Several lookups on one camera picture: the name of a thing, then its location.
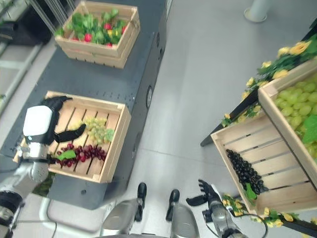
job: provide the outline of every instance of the grape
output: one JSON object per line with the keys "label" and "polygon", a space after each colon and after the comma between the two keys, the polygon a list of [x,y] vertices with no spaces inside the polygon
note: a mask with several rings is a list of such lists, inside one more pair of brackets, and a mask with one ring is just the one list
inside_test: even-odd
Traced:
{"label": "grape", "polygon": [[295,87],[289,87],[286,89],[286,91],[292,93],[296,88]]}
{"label": "grape", "polygon": [[283,116],[288,117],[289,115],[292,114],[293,109],[291,107],[286,107],[282,111]]}
{"label": "grape", "polygon": [[292,112],[292,117],[296,117],[296,116],[299,116],[299,112],[297,110],[294,110]]}
{"label": "grape", "polygon": [[278,94],[278,96],[284,100],[287,100],[290,95],[291,93],[286,90],[283,90]]}
{"label": "grape", "polygon": [[311,114],[317,115],[317,105],[313,106],[313,109],[311,111]]}
{"label": "grape", "polygon": [[303,87],[305,92],[313,92],[316,89],[316,85],[314,83],[308,83]]}
{"label": "grape", "polygon": [[297,128],[302,123],[302,117],[296,116],[291,120],[291,126]]}
{"label": "grape", "polygon": [[312,107],[309,105],[304,105],[302,108],[299,109],[299,114],[302,116],[308,115],[312,110]]}
{"label": "grape", "polygon": [[287,107],[290,107],[290,106],[291,106],[291,105],[289,105],[289,103],[286,102],[286,101],[281,102],[281,103],[279,104],[279,107],[280,107],[280,108],[287,108]]}
{"label": "grape", "polygon": [[317,93],[316,92],[311,93],[311,95],[308,97],[308,100],[310,102],[317,103]]}
{"label": "grape", "polygon": [[308,153],[311,155],[311,156],[314,156],[315,155],[315,149],[313,148],[313,146],[309,146],[307,148],[308,150]]}
{"label": "grape", "polygon": [[291,94],[288,99],[287,99],[287,102],[290,104],[290,105],[293,105],[294,103],[297,102],[297,98],[298,98],[298,95],[296,95],[295,93]]}
{"label": "grape", "polygon": [[302,108],[304,105],[305,105],[304,103],[295,103],[295,104],[293,105],[293,108],[294,108],[295,110],[299,110],[299,109]]}
{"label": "grape", "polygon": [[303,90],[300,88],[297,88],[292,92],[292,94],[297,95],[297,97],[300,96],[302,93],[303,93]]}
{"label": "grape", "polygon": [[298,82],[297,84],[295,84],[295,87],[297,87],[297,88],[304,88],[305,86],[306,86],[306,82]]}
{"label": "grape", "polygon": [[277,105],[278,107],[279,107],[279,105],[280,105],[282,102],[284,102],[284,100],[283,100],[282,98],[277,98],[277,99],[275,99],[275,101],[274,101],[275,105]]}
{"label": "grape", "polygon": [[303,102],[305,102],[305,101],[307,101],[308,100],[308,97],[310,96],[310,94],[309,93],[302,93],[301,95],[299,95],[298,96],[298,102],[300,102],[300,103],[303,103]]}

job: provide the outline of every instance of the gray floor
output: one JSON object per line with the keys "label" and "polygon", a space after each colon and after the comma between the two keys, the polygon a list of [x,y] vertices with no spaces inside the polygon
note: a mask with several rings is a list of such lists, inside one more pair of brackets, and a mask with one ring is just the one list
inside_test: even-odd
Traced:
{"label": "gray floor", "polygon": [[[280,47],[296,43],[308,32],[317,9],[315,0],[279,0],[274,2],[266,22],[252,24],[243,17],[244,9],[251,3],[174,0],[165,55],[136,163],[127,192],[119,198],[134,197],[141,181],[148,185],[144,218],[135,224],[133,232],[167,236],[170,224],[164,218],[171,190],[178,188],[184,202],[186,197],[200,192],[199,178],[215,184],[220,192],[237,193],[216,148],[201,148],[199,144],[223,114],[240,102],[245,83],[255,75],[256,68],[263,61],[273,60]],[[30,196],[21,218],[38,218],[39,202],[40,198]],[[63,212],[62,207],[65,209],[61,204],[55,205],[67,221],[69,212]],[[86,211],[69,208],[78,211],[79,218],[73,223],[80,223],[81,219],[81,223],[89,224]],[[213,237],[203,223],[203,209],[206,207],[193,209],[201,237]],[[316,211],[301,213],[300,217],[313,216],[317,217]],[[264,232],[260,224],[251,223],[249,218],[235,222],[249,237],[261,237]],[[49,237],[51,231],[42,225],[18,227],[16,237],[25,234]],[[299,238],[301,234],[274,228],[268,237]]]}

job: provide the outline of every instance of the wooden slat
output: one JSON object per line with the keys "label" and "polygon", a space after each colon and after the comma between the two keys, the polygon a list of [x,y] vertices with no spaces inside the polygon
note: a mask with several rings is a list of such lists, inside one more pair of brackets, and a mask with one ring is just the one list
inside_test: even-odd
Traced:
{"label": "wooden slat", "polygon": [[226,144],[240,137],[254,133],[255,131],[263,129],[269,125],[271,125],[270,120],[263,114],[262,116],[259,116],[257,118],[247,120],[237,125],[226,127],[214,133],[214,137],[219,136],[221,138],[222,143]]}
{"label": "wooden slat", "polygon": [[289,212],[317,207],[317,192],[310,182],[264,192],[258,196],[259,210],[265,207]]}
{"label": "wooden slat", "polygon": [[269,175],[262,178],[265,187],[269,189],[293,185],[300,182],[308,181],[308,178],[302,168],[294,168],[277,174]]}
{"label": "wooden slat", "polygon": [[293,154],[288,153],[273,159],[259,162],[252,165],[252,167],[258,172],[259,175],[266,175],[297,165],[298,162],[294,158]]}
{"label": "wooden slat", "polygon": [[278,138],[280,138],[280,135],[272,125],[256,134],[252,134],[248,137],[227,144],[226,148],[236,152],[241,152]]}
{"label": "wooden slat", "polygon": [[[97,111],[93,110],[89,110],[89,113],[87,114],[87,116],[85,115],[85,118],[95,118],[96,117],[96,114],[97,114]],[[85,146],[85,145],[91,145],[93,144],[92,140],[89,138],[89,136],[86,134],[86,137],[85,137],[85,142],[82,144],[82,146]],[[87,170],[88,170],[88,167],[89,167],[89,164],[91,162],[91,159],[87,159],[85,162],[81,162],[79,161],[77,163],[77,166],[75,168],[75,172],[78,173],[78,174],[81,174],[81,175],[85,175],[87,173]]]}
{"label": "wooden slat", "polygon": [[266,145],[264,147],[249,150],[245,153],[242,153],[241,156],[244,160],[253,163],[285,152],[289,152],[289,148],[285,142],[281,140],[278,142],[273,142],[272,144]]}
{"label": "wooden slat", "polygon": [[122,146],[124,143],[124,139],[125,139],[126,133],[128,131],[130,120],[131,120],[131,116],[129,115],[127,108],[125,108],[123,111],[122,121],[124,119],[125,119],[125,121],[124,121],[123,125],[121,125],[121,127],[120,127],[121,133],[120,134],[118,133],[118,135],[117,135],[120,137],[118,138],[118,140],[116,141],[112,150],[110,151],[108,160],[105,161],[103,171],[105,171],[107,168],[107,174],[106,174],[107,179],[105,180],[103,177],[101,177],[102,182],[111,182],[113,179],[115,168],[117,166],[119,156],[121,154],[121,149],[122,149]]}
{"label": "wooden slat", "polygon": [[[120,115],[118,115],[118,114],[109,114],[107,122],[106,122],[106,128],[115,130],[117,123],[118,123],[118,120],[119,120],[119,116]],[[108,152],[110,144],[111,143],[104,144],[101,147],[104,151]],[[103,165],[104,165],[103,160],[98,160],[98,158],[94,158],[90,164],[90,167],[88,170],[88,175],[91,175],[91,176],[100,175],[100,172],[103,168]]]}
{"label": "wooden slat", "polygon": [[[85,114],[85,109],[81,109],[81,108],[75,108],[75,111],[73,113],[73,116],[71,117],[69,124],[66,128],[66,130],[69,130],[70,127],[72,127],[74,124],[77,124],[79,121],[82,120],[84,114]],[[67,141],[64,143],[59,143],[57,150],[60,150],[62,147],[66,147],[68,143],[70,143],[71,141]],[[74,171],[75,165],[72,165],[71,167],[68,166],[63,166],[62,170],[64,171]]]}

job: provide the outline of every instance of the circular hole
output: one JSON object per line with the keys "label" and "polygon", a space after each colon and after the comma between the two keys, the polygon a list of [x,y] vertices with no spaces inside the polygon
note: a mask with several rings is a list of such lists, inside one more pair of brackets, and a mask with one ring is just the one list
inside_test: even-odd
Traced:
{"label": "circular hole", "polygon": [[157,47],[159,47],[159,32],[157,34]]}

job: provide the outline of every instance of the artificial flower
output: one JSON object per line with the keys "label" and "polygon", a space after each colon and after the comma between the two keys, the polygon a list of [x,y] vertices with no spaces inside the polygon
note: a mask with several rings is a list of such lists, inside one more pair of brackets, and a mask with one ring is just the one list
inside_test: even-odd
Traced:
{"label": "artificial flower", "polygon": [[289,47],[283,47],[278,50],[277,57],[280,58],[281,55],[285,55],[289,53],[290,48]]}
{"label": "artificial flower", "polygon": [[253,77],[251,77],[249,79],[249,81],[247,82],[247,86],[250,87],[252,84],[254,84],[254,78]]}
{"label": "artificial flower", "polygon": [[262,86],[266,85],[267,83],[268,83],[268,81],[258,82],[258,86],[261,88]]}
{"label": "artificial flower", "polygon": [[284,217],[284,219],[286,221],[288,221],[288,222],[293,222],[294,221],[294,219],[293,219],[293,217],[291,215],[289,215],[287,213],[282,213],[282,215],[283,215],[283,217]]}
{"label": "artificial flower", "polygon": [[267,68],[267,67],[269,67],[271,64],[272,64],[271,61],[265,61],[265,62],[262,63],[262,68]]}
{"label": "artificial flower", "polygon": [[246,97],[248,97],[249,94],[250,94],[250,92],[243,92],[243,94],[242,94],[242,100],[245,100]]}
{"label": "artificial flower", "polygon": [[254,112],[259,112],[261,110],[261,106],[260,105],[257,105],[257,106],[255,106],[254,108],[253,108],[253,111]]}
{"label": "artificial flower", "polygon": [[269,209],[266,207],[264,208],[264,215],[265,216],[268,216],[269,215]]}
{"label": "artificial flower", "polygon": [[290,50],[289,50],[289,53],[291,55],[300,55],[302,52],[304,52],[307,47],[310,45],[312,41],[308,41],[308,42],[298,42],[295,46],[293,46]]}
{"label": "artificial flower", "polygon": [[283,225],[283,222],[280,219],[276,219],[274,224],[276,225],[276,227],[281,227]]}
{"label": "artificial flower", "polygon": [[281,77],[284,77],[288,74],[288,71],[285,70],[285,69],[282,69],[278,72],[275,72],[274,75],[273,75],[273,79],[277,79],[277,78],[281,78]]}

